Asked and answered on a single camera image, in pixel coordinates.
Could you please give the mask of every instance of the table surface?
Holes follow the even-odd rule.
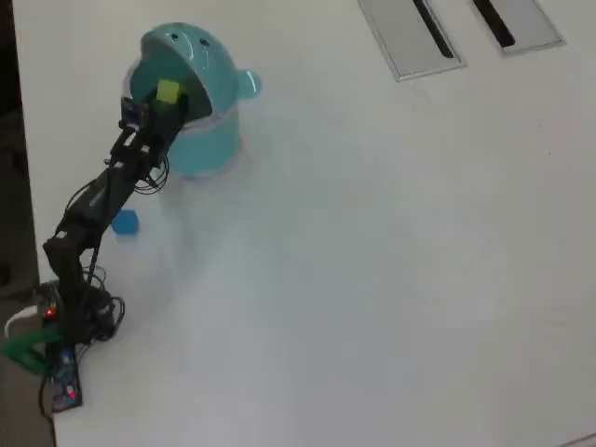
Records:
[[[128,304],[60,447],[555,446],[596,430],[593,0],[504,59],[436,0],[467,68],[396,83],[356,0],[16,0],[42,242],[102,170],[144,32],[217,35],[264,90],[210,180],[134,196],[100,264]]]

